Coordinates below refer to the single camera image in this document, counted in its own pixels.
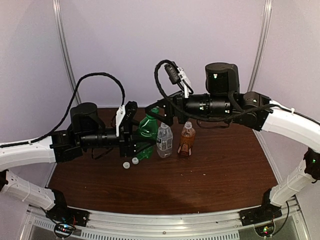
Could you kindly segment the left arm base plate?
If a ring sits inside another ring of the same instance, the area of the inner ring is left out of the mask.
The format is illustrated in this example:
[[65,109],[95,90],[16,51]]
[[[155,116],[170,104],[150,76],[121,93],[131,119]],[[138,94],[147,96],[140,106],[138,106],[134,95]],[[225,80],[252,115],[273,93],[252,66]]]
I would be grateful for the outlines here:
[[86,227],[90,213],[72,207],[54,206],[45,211],[47,217],[56,223],[67,223],[72,226]]

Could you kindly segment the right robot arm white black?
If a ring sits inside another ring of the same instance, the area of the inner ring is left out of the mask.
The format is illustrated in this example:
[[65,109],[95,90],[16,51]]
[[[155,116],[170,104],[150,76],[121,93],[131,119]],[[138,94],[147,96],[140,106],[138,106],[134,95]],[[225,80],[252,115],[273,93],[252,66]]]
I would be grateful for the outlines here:
[[195,94],[183,68],[162,60],[154,69],[157,89],[162,95],[145,108],[164,110],[155,118],[169,126],[177,119],[239,124],[255,131],[275,133],[307,146],[303,160],[286,179],[264,194],[256,210],[259,220],[268,220],[285,202],[309,184],[320,179],[320,123],[255,91],[240,93],[239,72],[235,64],[214,62],[205,66],[206,93]]

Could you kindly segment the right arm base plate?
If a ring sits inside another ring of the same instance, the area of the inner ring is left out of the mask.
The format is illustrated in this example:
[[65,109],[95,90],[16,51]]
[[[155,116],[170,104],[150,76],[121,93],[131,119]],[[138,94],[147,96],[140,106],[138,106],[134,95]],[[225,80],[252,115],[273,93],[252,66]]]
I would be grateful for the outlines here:
[[262,204],[259,207],[244,209],[239,212],[242,226],[271,221],[274,218],[280,218],[282,215],[281,207],[270,203]]

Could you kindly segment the green plastic bottle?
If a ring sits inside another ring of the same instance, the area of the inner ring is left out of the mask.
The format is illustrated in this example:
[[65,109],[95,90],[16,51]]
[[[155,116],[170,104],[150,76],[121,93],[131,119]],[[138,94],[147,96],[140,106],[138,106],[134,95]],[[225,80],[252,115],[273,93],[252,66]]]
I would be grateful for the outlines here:
[[[139,136],[157,140],[158,136],[158,122],[157,119],[151,115],[146,114],[145,118],[139,123],[137,133]],[[149,159],[153,155],[154,147],[150,146],[136,155],[139,161]]]

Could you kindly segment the white water bottle cap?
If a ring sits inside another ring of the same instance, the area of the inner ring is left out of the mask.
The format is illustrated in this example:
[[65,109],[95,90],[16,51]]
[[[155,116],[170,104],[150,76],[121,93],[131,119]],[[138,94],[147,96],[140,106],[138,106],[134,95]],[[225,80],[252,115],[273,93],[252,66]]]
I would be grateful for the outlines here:
[[137,157],[133,157],[132,160],[131,160],[131,162],[132,162],[134,165],[137,165],[137,164],[140,162],[140,160],[139,160]]

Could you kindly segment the clear water bottle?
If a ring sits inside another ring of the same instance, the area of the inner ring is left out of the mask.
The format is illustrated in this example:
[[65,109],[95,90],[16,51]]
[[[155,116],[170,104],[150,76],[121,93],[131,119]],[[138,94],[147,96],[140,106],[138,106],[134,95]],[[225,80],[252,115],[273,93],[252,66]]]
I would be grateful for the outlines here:
[[156,150],[160,158],[167,158],[173,152],[173,132],[165,123],[161,123],[157,132]]

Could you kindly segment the orange tea bottle red label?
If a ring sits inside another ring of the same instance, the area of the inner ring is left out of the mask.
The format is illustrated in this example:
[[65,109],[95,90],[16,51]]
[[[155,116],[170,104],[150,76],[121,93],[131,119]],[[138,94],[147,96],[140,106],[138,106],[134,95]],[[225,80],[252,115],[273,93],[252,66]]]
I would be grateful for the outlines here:
[[189,157],[192,155],[192,148],[195,142],[196,131],[193,124],[187,121],[180,134],[180,141],[177,153],[180,157]]

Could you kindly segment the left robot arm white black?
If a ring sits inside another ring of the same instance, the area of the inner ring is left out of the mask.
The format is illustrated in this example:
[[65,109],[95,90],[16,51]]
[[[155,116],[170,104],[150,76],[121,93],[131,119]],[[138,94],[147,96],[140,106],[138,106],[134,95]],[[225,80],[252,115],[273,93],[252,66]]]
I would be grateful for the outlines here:
[[4,143],[0,146],[0,192],[52,212],[61,222],[72,218],[64,194],[46,189],[18,177],[13,167],[38,163],[65,163],[79,158],[87,150],[118,148],[121,157],[133,157],[156,141],[137,135],[133,127],[138,106],[134,101],[116,112],[116,127],[106,127],[92,102],[70,109],[71,124],[66,130],[53,131],[39,139]]

